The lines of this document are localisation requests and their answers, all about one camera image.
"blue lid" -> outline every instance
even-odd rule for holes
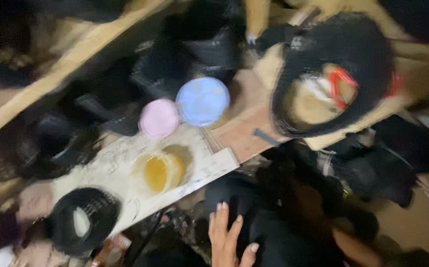
[[[194,79],[182,86],[176,95],[176,102],[184,121],[204,127],[221,118],[229,106],[229,91],[218,79]]]

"pink container lid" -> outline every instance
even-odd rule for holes
[[[149,137],[160,139],[173,133],[179,122],[175,103],[168,99],[158,99],[143,108],[139,127]]]

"yellow liquid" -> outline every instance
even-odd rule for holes
[[[167,171],[165,163],[157,157],[152,157],[145,165],[145,181],[153,191],[162,191],[167,183]]]

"food container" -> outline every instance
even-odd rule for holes
[[[151,198],[177,187],[185,173],[182,160],[173,153],[147,151],[132,163],[132,173],[137,180],[136,192]]]
[[[139,128],[153,139],[161,139],[172,134],[180,117],[174,102],[168,99],[158,99],[148,103],[142,110]]]
[[[211,129],[227,121],[229,102],[228,88],[211,77],[187,82],[176,96],[180,117],[185,122]]]

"wooden board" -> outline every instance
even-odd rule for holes
[[[186,167],[181,184],[165,193],[144,198],[133,174],[132,163],[144,151],[165,150],[177,154]],[[52,181],[56,202],[79,187],[97,187],[121,201],[122,209],[112,233],[118,233],[157,210],[198,190],[239,167],[229,148],[212,154],[201,129],[181,124],[170,136],[154,140],[144,133],[121,137],[101,150],[85,166],[74,167],[68,175]]]
[[[274,132],[269,111],[270,91],[253,70],[240,70],[229,86],[232,96],[231,119],[210,134],[223,147],[230,147],[239,163],[271,147],[253,136],[256,128],[280,142],[288,140]]]
[[[58,88],[68,75],[129,27],[166,8],[171,2],[172,0],[134,0],[128,3],[119,19],[91,28],[84,38],[57,61],[47,75],[26,88],[0,91],[0,129],[43,95]]]

